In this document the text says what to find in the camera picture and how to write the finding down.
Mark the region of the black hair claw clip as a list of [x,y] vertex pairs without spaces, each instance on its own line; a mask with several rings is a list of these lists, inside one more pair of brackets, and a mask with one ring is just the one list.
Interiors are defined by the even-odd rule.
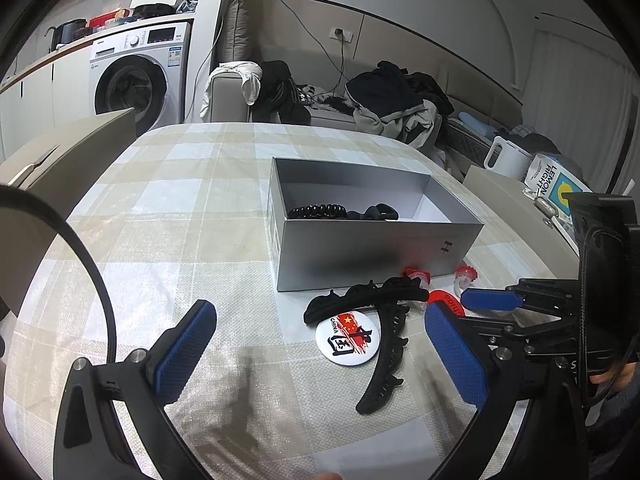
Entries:
[[420,278],[396,276],[382,285],[375,285],[372,281],[354,285],[344,295],[331,290],[326,295],[314,297],[306,307],[303,320],[306,325],[314,325],[332,316],[360,308],[397,304],[398,301],[425,302],[428,296],[430,293],[421,286]]

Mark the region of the black toothed hair clip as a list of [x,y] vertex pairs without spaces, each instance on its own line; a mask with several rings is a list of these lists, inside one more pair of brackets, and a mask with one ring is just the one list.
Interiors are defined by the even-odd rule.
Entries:
[[405,304],[377,304],[381,342],[378,360],[366,391],[356,405],[360,415],[371,415],[390,402],[394,390],[404,382],[395,376],[408,339],[401,336],[410,310]]

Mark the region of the round white china badge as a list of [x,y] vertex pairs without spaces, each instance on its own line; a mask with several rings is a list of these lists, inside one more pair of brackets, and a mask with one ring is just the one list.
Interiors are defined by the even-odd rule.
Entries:
[[381,335],[367,315],[349,311],[320,322],[314,333],[316,344],[332,363],[359,366],[373,359],[381,344]]

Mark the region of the checkered beige tablecloth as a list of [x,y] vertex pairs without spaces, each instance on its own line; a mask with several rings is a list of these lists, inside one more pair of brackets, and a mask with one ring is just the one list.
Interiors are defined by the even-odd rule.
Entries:
[[503,288],[550,270],[479,198],[413,148],[367,134],[257,124],[145,133],[85,195],[70,224],[114,307],[118,356],[148,348],[194,301],[218,326],[168,415],[217,479],[425,479],[473,415],[409,314],[401,385],[371,416],[356,403],[371,365],[340,367],[303,321],[307,294],[273,285],[266,211],[276,158],[353,162],[430,174],[482,222],[466,260]]

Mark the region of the black hair scrunchie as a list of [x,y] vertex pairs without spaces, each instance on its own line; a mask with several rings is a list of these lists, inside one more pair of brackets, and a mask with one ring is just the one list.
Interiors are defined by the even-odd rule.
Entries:
[[387,204],[377,204],[368,207],[362,214],[354,210],[347,211],[346,218],[348,220],[396,221],[399,219],[399,214]]

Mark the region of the lemon tissue pack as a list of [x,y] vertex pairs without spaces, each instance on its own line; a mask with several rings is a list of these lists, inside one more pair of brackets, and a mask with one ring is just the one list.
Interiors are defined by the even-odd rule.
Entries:
[[570,218],[570,204],[566,193],[591,192],[590,188],[555,157],[538,153],[530,163],[524,184],[538,196],[546,198],[564,220]]

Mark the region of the white electric kettle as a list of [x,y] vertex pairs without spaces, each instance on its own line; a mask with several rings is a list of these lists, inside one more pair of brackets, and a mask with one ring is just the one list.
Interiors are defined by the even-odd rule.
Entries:
[[520,148],[518,144],[503,139],[502,136],[495,136],[483,166],[495,174],[521,181],[525,178],[532,161],[533,156]]

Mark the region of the grey open cardboard box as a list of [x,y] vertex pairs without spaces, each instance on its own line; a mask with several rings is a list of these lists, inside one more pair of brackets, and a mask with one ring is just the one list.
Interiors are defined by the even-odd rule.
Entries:
[[483,223],[429,174],[276,158],[268,238],[278,292],[454,273]]

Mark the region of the pile of dark clothes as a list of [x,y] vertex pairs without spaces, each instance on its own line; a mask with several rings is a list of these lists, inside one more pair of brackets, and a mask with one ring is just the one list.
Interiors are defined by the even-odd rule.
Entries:
[[437,133],[437,119],[454,114],[454,106],[429,74],[409,74],[381,61],[370,72],[352,78],[345,96],[359,132],[385,136],[422,148]]

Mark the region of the beige chair back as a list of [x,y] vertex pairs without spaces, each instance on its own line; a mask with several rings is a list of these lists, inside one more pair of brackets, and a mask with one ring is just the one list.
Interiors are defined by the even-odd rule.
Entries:
[[2,162],[1,182],[38,196],[67,217],[136,139],[131,108],[66,122]]

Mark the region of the white curtain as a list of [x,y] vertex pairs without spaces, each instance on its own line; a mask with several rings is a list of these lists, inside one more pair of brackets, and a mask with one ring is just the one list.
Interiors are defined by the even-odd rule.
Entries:
[[572,160],[593,191],[628,181],[639,133],[639,76],[573,40],[538,32],[523,98],[523,122]]

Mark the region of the grey sofa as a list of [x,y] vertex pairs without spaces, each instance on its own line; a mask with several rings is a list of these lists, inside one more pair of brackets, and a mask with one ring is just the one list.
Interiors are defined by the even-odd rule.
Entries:
[[[335,94],[315,86],[304,86],[303,84],[296,84],[296,86],[300,100],[309,110],[311,116],[310,126],[358,131],[354,116],[352,116],[354,109],[345,96],[345,86],[341,94]],[[441,125],[442,120],[437,119],[437,133]],[[435,140],[437,133],[427,143]]]

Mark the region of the white washing machine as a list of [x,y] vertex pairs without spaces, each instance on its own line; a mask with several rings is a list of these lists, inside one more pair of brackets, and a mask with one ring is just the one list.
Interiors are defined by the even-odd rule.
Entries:
[[184,118],[191,22],[139,26],[96,40],[89,58],[94,114],[134,110],[136,135]]

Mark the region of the grey striped cushion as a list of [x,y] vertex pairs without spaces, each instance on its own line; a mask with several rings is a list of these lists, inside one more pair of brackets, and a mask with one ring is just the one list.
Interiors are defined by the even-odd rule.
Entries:
[[217,61],[248,61],[251,53],[250,17],[247,8],[244,0],[232,0],[217,42]]

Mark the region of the black kettle on counter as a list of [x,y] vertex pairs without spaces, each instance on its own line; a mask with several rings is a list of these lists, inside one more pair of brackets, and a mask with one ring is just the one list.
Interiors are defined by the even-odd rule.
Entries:
[[86,26],[84,18],[75,18],[58,26],[50,26],[44,36],[51,35],[49,51],[55,51],[59,46],[70,44],[73,41],[73,34]]

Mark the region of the white wall socket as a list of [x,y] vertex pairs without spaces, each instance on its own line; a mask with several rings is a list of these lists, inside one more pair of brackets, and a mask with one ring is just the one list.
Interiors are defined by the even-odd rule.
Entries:
[[333,40],[341,41],[343,44],[350,44],[352,38],[354,38],[354,33],[341,27],[332,27],[329,32],[329,37]]

